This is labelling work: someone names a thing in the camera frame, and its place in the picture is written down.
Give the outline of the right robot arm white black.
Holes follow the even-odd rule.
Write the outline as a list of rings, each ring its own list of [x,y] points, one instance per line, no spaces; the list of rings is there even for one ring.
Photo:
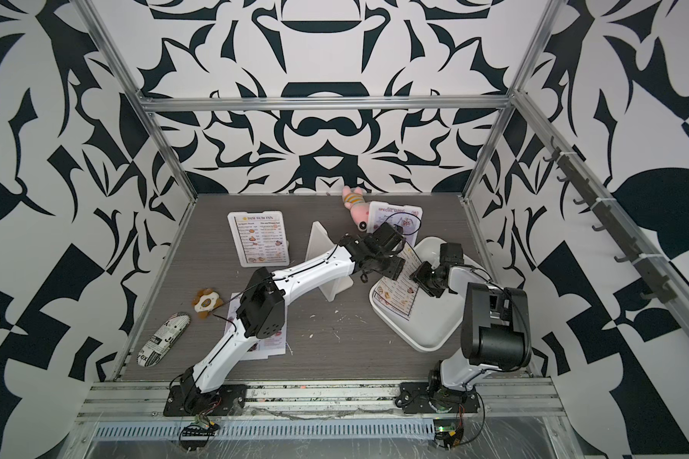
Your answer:
[[[526,292],[501,287],[482,268],[466,263],[457,243],[441,244],[439,264],[422,263],[411,280],[429,298],[461,301],[459,349],[436,365],[426,389],[434,410],[476,403],[481,380],[528,366],[532,350]]]

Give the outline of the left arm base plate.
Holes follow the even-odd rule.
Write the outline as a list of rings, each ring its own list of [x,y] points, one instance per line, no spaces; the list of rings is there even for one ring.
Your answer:
[[[163,410],[165,417],[184,417],[206,414],[207,416],[235,416],[246,405],[246,384],[224,384],[218,390],[196,394],[181,384],[170,388]]]

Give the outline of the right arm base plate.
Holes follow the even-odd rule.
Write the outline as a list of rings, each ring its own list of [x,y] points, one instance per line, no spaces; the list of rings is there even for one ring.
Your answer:
[[[482,403],[476,391],[457,391],[427,382],[402,382],[394,405],[405,414],[479,413]]]

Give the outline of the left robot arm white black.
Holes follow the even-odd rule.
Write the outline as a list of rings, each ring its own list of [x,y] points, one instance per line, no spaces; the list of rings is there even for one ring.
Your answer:
[[[398,279],[405,266],[398,254],[405,243],[400,227],[384,223],[374,233],[346,234],[324,254],[292,268],[275,272],[257,269],[239,296],[231,329],[201,361],[180,376],[179,393],[173,401],[189,415],[208,412],[216,403],[214,396],[249,349],[283,328],[293,301],[355,273],[363,281],[367,281],[369,273]]]

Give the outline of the pink special menu sheet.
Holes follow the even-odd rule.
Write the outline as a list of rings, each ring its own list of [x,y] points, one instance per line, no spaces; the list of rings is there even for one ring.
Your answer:
[[[227,313],[227,319],[229,319],[229,321],[233,321],[237,316],[235,313],[239,308],[240,299],[241,298],[237,298],[230,301]],[[287,347],[287,324],[285,324],[279,332],[275,332],[270,338],[254,344],[241,358],[241,361],[260,361],[284,355]]]

